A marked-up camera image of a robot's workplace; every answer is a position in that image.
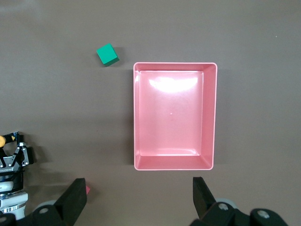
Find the gray floor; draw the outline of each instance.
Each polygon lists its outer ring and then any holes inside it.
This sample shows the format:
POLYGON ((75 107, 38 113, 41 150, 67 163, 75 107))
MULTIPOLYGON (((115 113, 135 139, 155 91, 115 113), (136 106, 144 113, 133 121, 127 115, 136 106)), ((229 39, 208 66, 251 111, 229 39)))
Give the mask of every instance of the gray floor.
POLYGON ((2 0, 0 133, 34 147, 27 212, 85 177, 78 226, 187 226, 203 176, 241 211, 300 225, 300 25, 299 0, 2 0), (121 60, 105 68, 108 42, 121 60), (137 61, 218 64, 213 170, 134 169, 137 61))

